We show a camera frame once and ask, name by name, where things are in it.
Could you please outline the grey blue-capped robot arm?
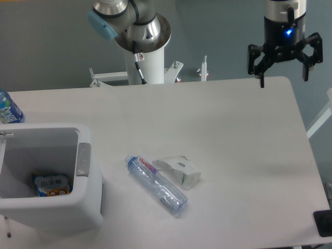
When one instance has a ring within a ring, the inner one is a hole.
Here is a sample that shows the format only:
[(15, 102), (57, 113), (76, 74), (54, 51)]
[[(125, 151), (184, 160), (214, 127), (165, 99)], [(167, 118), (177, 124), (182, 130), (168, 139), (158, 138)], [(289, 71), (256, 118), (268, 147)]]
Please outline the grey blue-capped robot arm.
[[(320, 34), (305, 36), (306, 1), (265, 1), (265, 41), (247, 48), (247, 72), (265, 85), (264, 74), (274, 64), (297, 60), (302, 77), (323, 62)], [(156, 12), (154, 1), (93, 1), (87, 14), (94, 30), (115, 40), (124, 50), (124, 73), (92, 74), (94, 85), (102, 81), (128, 79), (130, 85), (173, 84), (183, 67), (179, 61), (164, 66), (164, 49), (171, 38), (168, 20)]]

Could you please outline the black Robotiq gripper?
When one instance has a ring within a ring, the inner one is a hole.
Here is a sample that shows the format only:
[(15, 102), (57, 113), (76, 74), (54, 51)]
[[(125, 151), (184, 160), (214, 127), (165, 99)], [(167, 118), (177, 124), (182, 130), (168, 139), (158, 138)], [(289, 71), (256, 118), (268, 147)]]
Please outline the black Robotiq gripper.
[[(261, 88), (265, 87), (264, 73), (275, 63), (298, 60), (303, 64), (302, 78), (308, 81), (311, 68), (323, 62), (322, 38), (318, 32), (305, 38), (305, 20), (305, 16), (291, 23), (264, 18), (264, 45), (247, 47), (247, 72), (259, 79)], [(313, 49), (310, 56), (303, 52), (307, 45)]]

